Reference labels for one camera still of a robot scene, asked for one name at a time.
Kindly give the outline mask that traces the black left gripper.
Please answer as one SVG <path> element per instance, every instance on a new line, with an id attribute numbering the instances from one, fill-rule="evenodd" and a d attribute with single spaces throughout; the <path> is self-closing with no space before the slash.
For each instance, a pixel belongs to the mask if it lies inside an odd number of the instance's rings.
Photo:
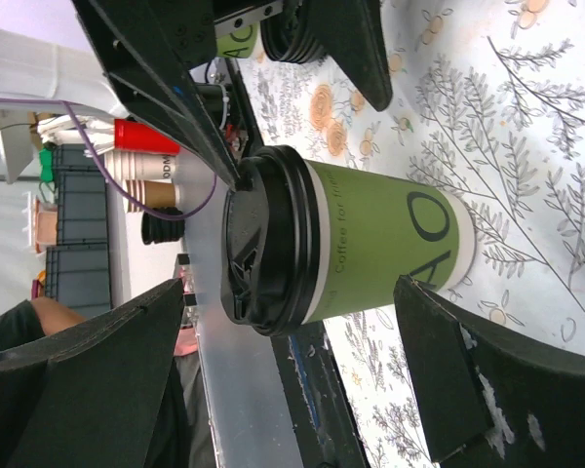
<path id="1" fill-rule="evenodd" d="M 175 34 L 189 20 L 216 34 L 282 15 L 302 1 L 180 1 Z M 73 3 L 105 76 L 130 115 L 194 151 L 233 190 L 241 176 L 221 131 L 198 95 L 147 1 Z M 308 27 L 348 79 L 377 111 L 393 97 L 379 0 L 314 0 Z"/>

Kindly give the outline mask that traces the single green paper cup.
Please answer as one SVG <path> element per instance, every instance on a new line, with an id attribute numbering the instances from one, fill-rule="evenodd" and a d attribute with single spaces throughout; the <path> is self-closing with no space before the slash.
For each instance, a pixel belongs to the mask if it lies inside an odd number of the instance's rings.
<path id="1" fill-rule="evenodd" d="M 314 161 L 307 323 L 385 306 L 396 281 L 456 286 L 476 252 L 465 204 L 432 186 Z"/>

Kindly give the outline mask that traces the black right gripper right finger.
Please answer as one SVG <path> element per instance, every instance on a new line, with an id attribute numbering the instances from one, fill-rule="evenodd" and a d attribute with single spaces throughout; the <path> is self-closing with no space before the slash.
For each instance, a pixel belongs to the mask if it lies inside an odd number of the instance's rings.
<path id="1" fill-rule="evenodd" d="M 432 461 L 585 467 L 585 356 L 499 326 L 406 276 L 394 303 Z"/>

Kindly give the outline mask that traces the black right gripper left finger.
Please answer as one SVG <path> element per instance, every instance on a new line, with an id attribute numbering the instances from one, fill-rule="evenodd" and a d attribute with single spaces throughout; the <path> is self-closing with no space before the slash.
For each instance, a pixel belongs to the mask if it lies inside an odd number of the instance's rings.
<path id="1" fill-rule="evenodd" d="M 183 287 L 0 352 L 0 467 L 149 467 Z"/>

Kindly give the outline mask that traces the black coffee cup lid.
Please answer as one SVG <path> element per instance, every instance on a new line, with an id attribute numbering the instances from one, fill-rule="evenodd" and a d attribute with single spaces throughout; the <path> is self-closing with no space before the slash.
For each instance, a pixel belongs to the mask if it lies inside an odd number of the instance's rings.
<path id="1" fill-rule="evenodd" d="M 320 266 L 320 220 L 308 166 L 289 146 L 240 163 L 226 195 L 220 298 L 227 317 L 262 335 L 294 332 L 310 310 Z"/>

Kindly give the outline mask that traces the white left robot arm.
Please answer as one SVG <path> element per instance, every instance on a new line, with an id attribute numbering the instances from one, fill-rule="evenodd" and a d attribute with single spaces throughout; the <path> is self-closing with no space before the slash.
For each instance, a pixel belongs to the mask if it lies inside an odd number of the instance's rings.
<path id="1" fill-rule="evenodd" d="M 89 52 L 0 28 L 0 99 L 67 101 L 132 116 L 194 149 L 228 186 L 237 163 L 191 77 L 216 42 L 260 25 L 273 59 L 326 52 L 368 102 L 392 99 L 375 1 L 78 1 Z"/>

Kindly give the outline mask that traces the stack of green paper cups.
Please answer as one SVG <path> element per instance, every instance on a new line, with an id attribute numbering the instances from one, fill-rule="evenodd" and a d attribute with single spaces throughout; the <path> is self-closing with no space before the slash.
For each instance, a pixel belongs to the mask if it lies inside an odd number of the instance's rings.
<path id="1" fill-rule="evenodd" d="M 216 39 L 216 55 L 224 59 L 257 59 L 264 52 L 260 23 Z"/>

